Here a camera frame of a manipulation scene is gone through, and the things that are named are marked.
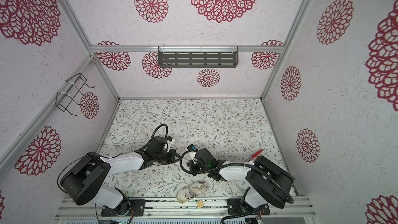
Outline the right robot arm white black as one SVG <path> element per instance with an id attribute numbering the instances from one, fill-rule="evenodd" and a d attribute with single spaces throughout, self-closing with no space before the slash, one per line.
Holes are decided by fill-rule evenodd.
<path id="1" fill-rule="evenodd" d="M 194 176 L 207 174 L 215 181 L 239 180 L 247 183 L 248 189 L 241 199 L 246 206 L 257 208 L 269 204 L 282 209 L 287 203 L 294 203 L 290 194 L 293 176 L 264 156 L 257 156 L 251 162 L 230 162 L 216 159 L 205 148 L 189 149 L 181 157 L 187 154 L 190 160 L 179 162 L 185 173 Z"/>

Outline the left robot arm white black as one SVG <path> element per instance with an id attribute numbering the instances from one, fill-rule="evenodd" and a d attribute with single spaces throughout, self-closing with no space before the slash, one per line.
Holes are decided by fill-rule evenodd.
<path id="1" fill-rule="evenodd" d="M 76 205 L 101 204 L 116 216 L 126 216 L 133 210 L 129 197 L 120 189 L 105 185 L 106 177 L 175 163 L 180 155 L 172 148 L 174 143 L 175 139 L 171 136 L 154 136 L 144 147 L 132 153 L 105 157 L 89 152 L 58 179 L 58 185 Z"/>

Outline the crumpled patterned cloth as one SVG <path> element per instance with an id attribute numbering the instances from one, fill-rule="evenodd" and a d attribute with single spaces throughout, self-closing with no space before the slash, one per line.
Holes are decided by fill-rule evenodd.
<path id="1" fill-rule="evenodd" d="M 207 190 L 208 183 L 204 180 L 199 180 L 179 190 L 176 198 L 179 203 L 184 204 L 193 198 L 202 195 Z"/>

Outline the small wooden block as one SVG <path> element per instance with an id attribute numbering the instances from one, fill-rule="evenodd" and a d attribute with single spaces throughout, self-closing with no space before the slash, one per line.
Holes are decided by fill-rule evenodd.
<path id="1" fill-rule="evenodd" d="M 197 207 L 198 207 L 198 208 L 204 208 L 204 203 L 203 203 L 203 201 L 198 201 L 198 202 L 197 202 Z"/>

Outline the red handled pliers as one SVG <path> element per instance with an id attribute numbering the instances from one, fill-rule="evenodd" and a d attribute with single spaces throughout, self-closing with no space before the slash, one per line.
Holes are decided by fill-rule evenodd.
<path id="1" fill-rule="evenodd" d="M 263 149 L 260 149 L 258 151 L 256 151 L 251 157 L 249 157 L 247 159 L 247 162 L 250 162 L 252 160 L 254 160 L 258 155 L 260 155 L 263 152 Z"/>

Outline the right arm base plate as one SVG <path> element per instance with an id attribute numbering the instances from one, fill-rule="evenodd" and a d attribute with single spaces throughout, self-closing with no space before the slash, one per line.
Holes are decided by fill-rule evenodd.
<path id="1" fill-rule="evenodd" d="M 227 208 L 229 215 L 242 215 L 255 209 L 248 205 L 245 201 L 233 198 L 227 199 Z M 269 215 L 270 213 L 269 206 L 266 204 L 264 207 L 254 212 L 253 215 Z"/>

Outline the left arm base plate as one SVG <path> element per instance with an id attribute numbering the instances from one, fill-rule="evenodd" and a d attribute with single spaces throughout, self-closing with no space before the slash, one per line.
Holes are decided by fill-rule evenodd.
<path id="1" fill-rule="evenodd" d="M 141 217 L 145 210 L 145 200 L 123 200 L 117 207 L 104 206 L 101 211 L 102 217 Z"/>

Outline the dark slotted wall shelf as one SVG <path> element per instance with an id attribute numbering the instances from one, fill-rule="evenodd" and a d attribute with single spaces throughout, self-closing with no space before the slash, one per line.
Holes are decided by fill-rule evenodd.
<path id="1" fill-rule="evenodd" d="M 161 68 L 236 68 L 239 48 L 166 48 L 158 47 Z"/>

